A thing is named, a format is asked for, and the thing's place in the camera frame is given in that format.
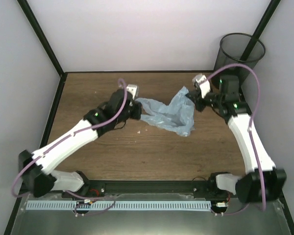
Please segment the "black mesh trash bin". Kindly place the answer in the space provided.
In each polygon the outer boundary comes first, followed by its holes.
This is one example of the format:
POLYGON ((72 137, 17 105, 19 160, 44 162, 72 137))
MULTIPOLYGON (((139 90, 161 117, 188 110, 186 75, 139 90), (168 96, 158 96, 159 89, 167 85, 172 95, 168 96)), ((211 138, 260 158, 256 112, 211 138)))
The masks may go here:
POLYGON ((220 40, 214 71, 233 63, 253 69, 265 54, 266 47, 259 39, 245 33, 229 33, 220 40))

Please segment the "light blue plastic trash bag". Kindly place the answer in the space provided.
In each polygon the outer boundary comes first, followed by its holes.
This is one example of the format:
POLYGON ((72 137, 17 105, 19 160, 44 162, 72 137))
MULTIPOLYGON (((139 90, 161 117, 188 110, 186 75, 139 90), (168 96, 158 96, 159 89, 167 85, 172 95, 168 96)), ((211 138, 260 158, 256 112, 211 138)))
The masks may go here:
POLYGON ((169 105, 150 98, 137 98, 136 101, 142 104, 145 112, 141 115, 141 120, 151 126, 175 132, 179 136, 189 136, 195 129, 195 105, 186 97, 188 92, 186 87, 182 87, 169 105))

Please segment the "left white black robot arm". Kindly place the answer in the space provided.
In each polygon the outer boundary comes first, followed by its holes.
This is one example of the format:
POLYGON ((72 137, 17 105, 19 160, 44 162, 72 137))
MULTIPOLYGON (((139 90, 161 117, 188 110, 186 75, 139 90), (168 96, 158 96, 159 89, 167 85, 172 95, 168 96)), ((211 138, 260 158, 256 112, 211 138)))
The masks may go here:
POLYGON ((56 167, 86 144, 128 119, 139 120, 142 105, 135 99, 139 93, 136 85, 112 93, 109 101, 90 110, 70 131, 43 148, 32 153, 19 154, 19 171, 22 180, 34 197, 51 191, 71 191, 84 198, 90 192, 89 180, 81 171, 63 172, 56 167))

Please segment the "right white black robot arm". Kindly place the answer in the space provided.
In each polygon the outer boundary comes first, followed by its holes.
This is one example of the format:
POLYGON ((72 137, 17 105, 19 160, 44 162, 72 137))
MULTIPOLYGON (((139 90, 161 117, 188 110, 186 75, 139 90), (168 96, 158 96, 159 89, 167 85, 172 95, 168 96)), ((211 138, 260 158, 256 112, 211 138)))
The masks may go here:
POLYGON ((195 90, 186 96, 199 112, 206 107, 217 109, 235 137, 245 166, 245 176, 242 177, 229 172, 212 173, 208 184, 209 194, 220 197, 227 191, 246 204, 276 200, 282 192, 287 175, 285 170, 276 167, 266 152, 251 121, 251 109, 241 100, 238 77, 221 76, 218 93, 213 92, 203 74, 193 78, 192 83, 195 90))

